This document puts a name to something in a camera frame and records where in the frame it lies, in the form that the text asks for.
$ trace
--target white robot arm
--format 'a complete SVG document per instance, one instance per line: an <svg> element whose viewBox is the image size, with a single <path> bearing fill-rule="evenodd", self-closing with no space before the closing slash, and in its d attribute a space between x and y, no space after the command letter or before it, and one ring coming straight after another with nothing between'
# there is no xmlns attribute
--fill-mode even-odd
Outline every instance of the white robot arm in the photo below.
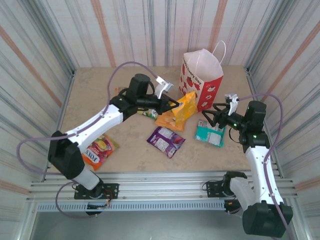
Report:
<svg viewBox="0 0 320 240"><path fill-rule="evenodd" d="M98 158L95 153L87 150L87 147L107 130L122 123L138 110L154 109L158 114L162 114L179 106L178 102L163 94L168 92L173 85L159 76L156 81L158 85L154 88L148 76L136 74L131 79L129 87L110 100L105 113L103 109L80 126L64 134L57 131L52 135L53 137L74 135L67 139L52 140L50 142L48 160L67 179L83 186L86 190L85 195L87 198L99 198L103 190L102 180L85 166L82 159L81 154L85 151L93 160ZM153 90L152 94L147 94L149 86ZM80 131L100 116L101 119L98 122L88 129Z"/></svg>
<svg viewBox="0 0 320 240"><path fill-rule="evenodd" d="M251 167L253 189L243 172L228 171L223 180L206 183L208 197L236 196L243 210L242 224L247 234L280 238L286 228L272 197L275 198L287 223L291 221L293 212L290 206L284 204L278 191L270 157L265 160L270 148L268 136L263 131L267 106L260 101L251 101L245 115L242 116L236 113L239 101L236 94L226 94L225 100L226 103L214 103L215 110L204 110L202 113L212 127L219 124L219 128L222 129L228 125L239 131L239 143ZM229 201L226 203L228 211L232 205L228 205Z"/></svg>

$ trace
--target candy package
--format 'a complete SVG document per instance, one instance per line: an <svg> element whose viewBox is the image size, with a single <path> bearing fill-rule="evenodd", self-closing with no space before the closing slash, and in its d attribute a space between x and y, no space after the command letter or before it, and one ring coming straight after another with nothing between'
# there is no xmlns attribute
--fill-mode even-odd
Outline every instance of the candy package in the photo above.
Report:
<svg viewBox="0 0 320 240"><path fill-rule="evenodd" d="M137 113L141 114L143 116L147 116L149 118L152 118L154 120L156 120L158 118L158 113L154 109L149 109L149 110L146 110L146 111L138 111Z"/></svg>
<svg viewBox="0 0 320 240"><path fill-rule="evenodd" d="M147 142L172 158L185 139L166 127L158 126Z"/></svg>
<svg viewBox="0 0 320 240"><path fill-rule="evenodd" d="M207 121L199 120L194 138L221 148L224 145L225 130L225 127L218 128L218 124L212 127Z"/></svg>
<svg viewBox="0 0 320 240"><path fill-rule="evenodd" d="M118 143L103 134L86 148L82 158L97 170L118 147Z"/></svg>
<svg viewBox="0 0 320 240"><path fill-rule="evenodd" d="M172 109L175 116L175 122L180 124L190 118L193 114L198 112L196 105L196 92L192 91L184 95L178 101L180 106Z"/></svg>
<svg viewBox="0 0 320 240"><path fill-rule="evenodd" d="M176 123L176 118L172 111L166 111L162 113L162 115L159 115L155 121L155 124L160 127L166 127L168 129L177 130L181 132L185 130L185 123L186 121Z"/></svg>

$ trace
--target beige table surface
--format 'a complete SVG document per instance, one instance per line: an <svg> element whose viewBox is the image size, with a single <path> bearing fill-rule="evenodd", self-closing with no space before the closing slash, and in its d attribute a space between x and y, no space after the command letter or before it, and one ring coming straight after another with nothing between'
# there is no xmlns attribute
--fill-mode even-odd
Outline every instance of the beige table surface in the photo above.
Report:
<svg viewBox="0 0 320 240"><path fill-rule="evenodd" d="M174 87L168 94L178 100L183 95L178 89L181 67L151 67L155 74L172 82ZM76 73L70 99L67 105L62 132L71 130L100 111L106 104L107 82L114 68L79 68ZM251 94L242 66L223 66L224 77L215 103L224 103L224 94L237 93L239 97ZM123 67L115 75L111 86L111 97L116 87L129 86L131 78L143 73L151 76L141 67ZM244 114L249 100L241 102L237 112ZM118 148L97 172L174 172L174 171L214 171L247 170L249 162L242 146L233 142L228 132L224 135L224 146L215 147L194 139L201 113L186 121L184 132L175 131L185 138L182 147L169 159L165 154L147 143L147 138L156 129L154 120L135 114L125 122L110 129L107 134L119 143ZM235 140L239 135L232 131Z"/></svg>

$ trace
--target white paper bag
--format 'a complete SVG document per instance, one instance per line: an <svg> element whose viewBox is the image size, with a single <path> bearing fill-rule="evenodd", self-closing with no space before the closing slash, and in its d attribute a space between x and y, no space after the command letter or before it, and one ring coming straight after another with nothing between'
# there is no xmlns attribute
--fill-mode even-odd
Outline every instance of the white paper bag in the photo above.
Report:
<svg viewBox="0 0 320 240"><path fill-rule="evenodd" d="M221 61L214 56L219 43L224 44L224 55ZM212 106L224 76L221 62L226 55L226 44L219 41L213 52L206 49L187 52L183 54L182 69L180 73L179 89L183 95L196 92L196 104L198 111Z"/></svg>

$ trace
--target wire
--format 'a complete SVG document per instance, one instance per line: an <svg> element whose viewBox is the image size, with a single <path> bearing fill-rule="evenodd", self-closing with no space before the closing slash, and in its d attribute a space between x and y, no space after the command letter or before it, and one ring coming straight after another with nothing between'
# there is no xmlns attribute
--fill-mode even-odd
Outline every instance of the wire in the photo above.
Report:
<svg viewBox="0 0 320 240"><path fill-rule="evenodd" d="M72 214L69 214L69 213L66 213L65 211L62 211L62 209L59 207L59 204L58 204L58 197L59 197L59 193L61 192L61 190L69 185L69 184L73 184L74 182L73 181L70 181L70 182L67 182L66 184L62 185L60 187L60 189L58 190L58 192L56 193L56 196L55 196L55 207L56 209L58 209L58 211L60 213L62 213L63 215L65 215L66 217L68 218L72 218L72 219L88 219L88 218L92 218L94 217L95 215L88 215L88 216L76 216L76 215L72 215Z"/></svg>
<svg viewBox="0 0 320 240"><path fill-rule="evenodd" d="M108 205L110 203L111 199L108 197L108 195L105 192L103 194L105 195L105 197L107 199L106 204Z"/></svg>
<svg viewBox="0 0 320 240"><path fill-rule="evenodd" d="M206 182L202 185L201 189L202 189L203 191L207 191L207 189L204 190L204 185L206 185L207 183L212 182L212 181L218 182L218 180L209 180L209 181L206 181Z"/></svg>
<svg viewBox="0 0 320 240"><path fill-rule="evenodd" d="M237 198L237 197L235 196L235 197L231 200L231 202L233 202L236 198Z"/></svg>
<svg viewBox="0 0 320 240"><path fill-rule="evenodd" d="M128 90L128 88L127 88L127 87L126 87L126 88L124 88L124 89L122 89L122 90L119 92L119 94L118 94L118 95L123 96L123 94L124 94L127 90Z"/></svg>
<svg viewBox="0 0 320 240"><path fill-rule="evenodd" d="M240 143L239 141L235 141L235 140L232 138L232 136L231 136L231 129L233 129L233 128L230 127L230 129L229 129L229 138L230 138L232 141L234 141L235 143L239 144L239 143Z"/></svg>
<svg viewBox="0 0 320 240"><path fill-rule="evenodd" d="M111 190L109 190L109 189L104 189L104 191L106 191L106 192L109 192L109 193L110 193L110 197L111 197L111 199L110 199L110 200L114 199L114 196L113 196L113 194L112 194L112 191L111 191Z"/></svg>
<svg viewBox="0 0 320 240"><path fill-rule="evenodd" d="M239 212L242 209L242 207L237 208L236 210L233 211L229 211L229 214L236 214L237 212Z"/></svg>
<svg viewBox="0 0 320 240"><path fill-rule="evenodd" d="M109 81L108 81L108 84L107 84L107 93L108 93L108 96L107 96L107 101L106 101L106 105L105 105L105 108L102 112L101 115L99 115L99 117L97 117L92 123L88 124L87 126L81 128L80 130L78 130L77 132L75 133L72 133L72 134L69 134L69 135L64 135L64 136L55 136L55 137L31 137L31 138L26 138L26 139L23 139L21 142L19 142L19 144L16 146L16 157L18 159L18 161L22 164L22 166L29 170L30 172L32 173L35 173L35 174L41 174L41 175L62 175L61 173L59 172L45 172L45 171L42 171L40 168L33 168L33 167L30 167L28 166L25 161L22 159L21 157L21 154L20 154L20 148L23 144L25 144L26 142L36 142L36 141L57 141L57 140L62 140L62 139L68 139L68 138L71 138L71 137L74 137L80 133L82 133L83 131L87 130L88 128L92 127L93 125L95 125L102 117L103 115L107 112L108 110L108 107L109 107L109 103L110 103L110 84L111 84L111 81L113 80L116 72L121 68L123 67L124 65L127 65L127 64L136 64L136 65L139 65L143 68L145 68L149 73L152 74L152 76L154 76L155 78L157 78L157 75L154 74L154 72L148 68L147 66L139 63L139 62L136 62L136 61L127 61L127 62L124 62L122 64L120 64L115 70L114 72L112 73L112 75L110 76L109 78Z"/></svg>
<svg viewBox="0 0 320 240"><path fill-rule="evenodd" d="M278 206L278 203L277 203L277 200L275 198L275 194L272 190L272 187L271 187L271 183L269 181L269 175L268 175L268 170L267 170L267 162L268 162L268 158L269 156L271 155L271 152L276 148L276 145L279 141L279 138L280 138L280 134L281 134L281 130L283 128L283 121L284 121L284 108L283 108L283 105L281 103L281 100L276 96L276 95L273 95L272 93L258 93L258 94L253 94L253 95L250 95L250 96L246 96L246 97L242 97L242 98L239 98L239 101L242 101L242 100L246 100L246 99L251 99L251 98L254 98L254 97L261 97L261 96L270 96L270 97L273 97L275 100L277 100L277 102L279 103L279 107L280 107L280 123L279 123L279 129L278 129L278 133L276 135L276 138L272 144L272 146L269 148L269 151L267 152L267 154L265 155L264 157L264 160L263 160L263 171L264 171L264 176L265 176L265 180L266 180L266 184L267 184L267 187L268 187L268 190L270 192L270 196L271 196L271 199L275 205L275 208L276 210L278 211L279 213L279 216L283 222L283 225L288 233L288 236L289 236L289 239L290 240L293 240L294 237L292 235L292 232L287 224L287 221L285 219L285 216L283 215L283 213L281 212L281 209L280 207Z"/></svg>

